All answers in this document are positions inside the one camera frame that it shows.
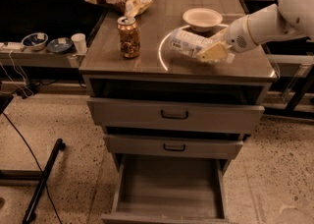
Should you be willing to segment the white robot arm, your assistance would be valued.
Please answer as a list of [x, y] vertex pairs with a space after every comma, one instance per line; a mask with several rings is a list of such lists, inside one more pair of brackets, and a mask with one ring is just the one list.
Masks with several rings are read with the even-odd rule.
[[196, 54], [200, 62], [218, 62], [271, 41], [314, 39], [314, 0], [278, 0], [243, 16], [212, 35], [212, 43]]

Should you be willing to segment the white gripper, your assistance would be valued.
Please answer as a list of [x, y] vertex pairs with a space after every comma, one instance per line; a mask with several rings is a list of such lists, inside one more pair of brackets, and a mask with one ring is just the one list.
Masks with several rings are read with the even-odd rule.
[[232, 22], [227, 29], [224, 28], [213, 34], [211, 39], [218, 42], [197, 53], [197, 60], [202, 63], [219, 63], [221, 61], [232, 63], [235, 58], [232, 51], [241, 53], [256, 48], [257, 44], [251, 37], [248, 21], [249, 16], [246, 15]]

